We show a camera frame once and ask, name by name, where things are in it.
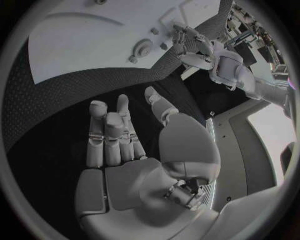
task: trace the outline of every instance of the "robotic hand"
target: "robotic hand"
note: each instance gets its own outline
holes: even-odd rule
[[[165,126],[160,161],[146,157],[126,95],[119,96],[117,112],[107,113],[102,101],[90,104],[88,169],[78,180],[75,210],[93,239],[169,239],[203,212],[201,186],[218,177],[220,154],[208,131],[153,87],[145,98]]]
[[[290,117],[289,95],[284,87],[279,87],[255,77],[243,64],[243,58],[236,52],[224,49],[219,41],[209,41],[196,30],[181,23],[174,24],[173,46],[183,64],[209,71],[209,77],[218,84],[237,88],[255,100],[264,99],[279,105]],[[186,52],[185,36],[201,43],[200,54]]]

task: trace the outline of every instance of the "white surface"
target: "white surface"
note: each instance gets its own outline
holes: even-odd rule
[[[280,106],[270,104],[250,115],[248,121],[260,137],[272,161],[277,185],[284,180],[280,155],[286,146],[296,141],[292,120]]]
[[[160,45],[172,46],[173,21],[193,15],[187,20],[195,27],[216,15],[219,4],[220,0],[108,0],[97,5],[94,0],[64,0],[29,36],[33,80],[37,84],[97,68],[150,69],[166,53]],[[159,35],[153,35],[151,28]],[[128,58],[142,39],[150,39],[153,49],[133,64]]]

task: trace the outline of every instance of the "robotic arm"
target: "robotic arm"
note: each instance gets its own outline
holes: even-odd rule
[[[231,91],[239,88],[251,99],[264,99],[279,105],[290,117],[289,95],[286,88],[255,77],[243,64],[243,58],[236,52],[224,49],[221,42],[209,41],[204,35],[181,23],[175,23],[173,27],[173,46],[183,64],[208,70],[212,81],[229,86]],[[186,36],[200,43],[200,54],[186,52]]]

